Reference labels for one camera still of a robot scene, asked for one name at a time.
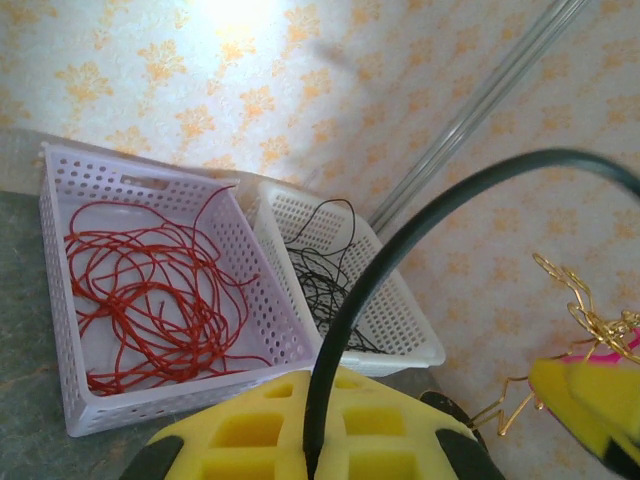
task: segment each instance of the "black cable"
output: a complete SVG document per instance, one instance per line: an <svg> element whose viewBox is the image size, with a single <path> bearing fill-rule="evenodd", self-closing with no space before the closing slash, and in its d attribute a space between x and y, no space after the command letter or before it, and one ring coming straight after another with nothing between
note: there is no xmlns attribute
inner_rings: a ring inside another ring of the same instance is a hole
<svg viewBox="0 0 640 480"><path fill-rule="evenodd" d="M305 230L312 224L320 209L328 203L346 203L351 211L351 235L347 244L330 253L320 253L315 248L295 248L291 246L303 236ZM345 256L354 246L356 234L356 213L351 202L338 198L326 200L318 204L300 230L285 242L289 258L293 265L298 283L304 293L307 306L323 337L329 331L331 322L347 296L351 285L347 273L343 270ZM358 328L354 328L348 341L348 350L355 352L386 353L369 340Z"/></svg>
<svg viewBox="0 0 640 480"><path fill-rule="evenodd" d="M517 175L539 168L561 166L586 170L608 178L640 199L640 178L610 160L578 150L540 150L503 160L462 180L420 210L382 247L342 303L322 343L311 375L303 433L309 479L315 474L324 443L327 406L340 357L352 327L384 280L422 237L468 200Z"/></svg>

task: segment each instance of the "black plastic part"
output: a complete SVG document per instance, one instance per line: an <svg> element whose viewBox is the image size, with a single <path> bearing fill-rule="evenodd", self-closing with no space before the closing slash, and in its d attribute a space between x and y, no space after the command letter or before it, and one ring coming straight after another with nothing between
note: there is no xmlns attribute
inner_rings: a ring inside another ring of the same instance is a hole
<svg viewBox="0 0 640 480"><path fill-rule="evenodd" d="M458 480L505 480L487 451L475 440L453 430L438 430L436 437Z"/></svg>
<svg viewBox="0 0 640 480"><path fill-rule="evenodd" d="M602 464L612 472L629 480L640 479L640 465L625 452L614 440L609 441L609 446L601 460Z"/></svg>
<svg viewBox="0 0 640 480"><path fill-rule="evenodd" d="M440 410L442 413L451 415L460 423L464 423L465 425L469 425L471 423L471 417L469 417L469 415L467 415L467 413L456 402L451 400L444 393L428 390L420 395L419 400L436 410ZM476 440L478 440L478 443L482 445L482 448L488 451L487 444L484 443L484 438L482 438L480 432L477 429L472 430L472 432L476 437Z"/></svg>
<svg viewBox="0 0 640 480"><path fill-rule="evenodd" d="M140 450L120 476L120 480L164 480L184 440L176 435L164 437Z"/></svg>

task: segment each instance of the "wallpaper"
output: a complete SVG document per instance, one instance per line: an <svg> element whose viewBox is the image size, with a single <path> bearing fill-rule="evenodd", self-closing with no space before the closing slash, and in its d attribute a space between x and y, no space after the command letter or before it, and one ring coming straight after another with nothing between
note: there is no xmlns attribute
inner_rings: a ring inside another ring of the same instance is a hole
<svg viewBox="0 0 640 480"><path fill-rule="evenodd" d="M548 3L0 0L0 129L259 173L368 215ZM3 188L35 191L31 163L5 156Z"/></svg>
<svg viewBox="0 0 640 480"><path fill-rule="evenodd" d="M577 146L640 171L638 18L638 1L589 4L395 228L446 187L528 150ZM529 173L448 217L402 268L447 349L444 366L432 370L443 391L478 413L499 398L507 376L526 375L533 359L561 354L587 336L567 312L573 294L532 253L574 269L599 312L614 319L622 309L640 309L639 241L637 203L574 170ZM508 413L527 389L509 391ZM533 406L506 437L496 430L495 421L481 428L507 478L617 478Z"/></svg>

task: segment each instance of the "black string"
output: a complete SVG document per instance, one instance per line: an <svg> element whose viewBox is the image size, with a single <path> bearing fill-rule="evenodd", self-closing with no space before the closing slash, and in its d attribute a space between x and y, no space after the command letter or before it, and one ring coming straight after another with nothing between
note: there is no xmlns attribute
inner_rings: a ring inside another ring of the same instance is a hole
<svg viewBox="0 0 640 480"><path fill-rule="evenodd" d="M294 248L293 242L303 236L320 208L328 203L344 202L351 211L351 235L349 242L343 248L330 253L320 253L315 248ZM337 198L320 203L311 212L311 215L290 240L285 242L287 252L300 282L309 311L316 324L320 335L324 338L329 331L337 311L342 306L351 287L351 279L343 269L344 258L350 248L355 244L353 240L356 234L356 213L353 205L348 200ZM380 347L369 340L358 328L354 328L349 337L347 350L353 352L386 353Z"/></svg>

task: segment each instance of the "gold wire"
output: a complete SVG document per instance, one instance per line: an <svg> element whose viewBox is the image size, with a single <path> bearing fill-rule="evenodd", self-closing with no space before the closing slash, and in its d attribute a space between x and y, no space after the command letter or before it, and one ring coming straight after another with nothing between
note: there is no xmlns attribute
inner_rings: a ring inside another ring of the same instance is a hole
<svg viewBox="0 0 640 480"><path fill-rule="evenodd" d="M606 345L608 348L618 353L622 357L630 360L634 363L640 364L640 357L635 355L632 349L629 347L624 337L628 333L631 333L634 329L640 327L640 313L632 312L630 310L623 310L620 318L615 320L605 320L596 313L595 301L591 293L589 286L572 270L564 266L556 266L549 260L544 258L538 253L533 254L533 259L538 265L540 265L552 278L566 285L571 291L573 291L577 304L568 303L567 310L571 316L581 325L591 337L584 340L572 341L569 344L569 348L566 352L548 357L551 360L559 360L573 355L574 348L592 344L587 354L582 359L582 362L588 362L591 356L600 345ZM509 428L513 425L513 422L524 410L527 404L535 399L535 408L541 410L544 408L542 402L536 398L534 392L530 392L522 402L516 407L514 412L507 416L505 410L497 409L502 403L504 403L507 397L507 391L509 385L512 383L524 382L529 380L528 376L525 377L508 377L502 385L502 392L500 397L491 405L483 409L476 416L471 418L469 422L469 428L476 429L487 422L498 418L498 435L506 435Z"/></svg>

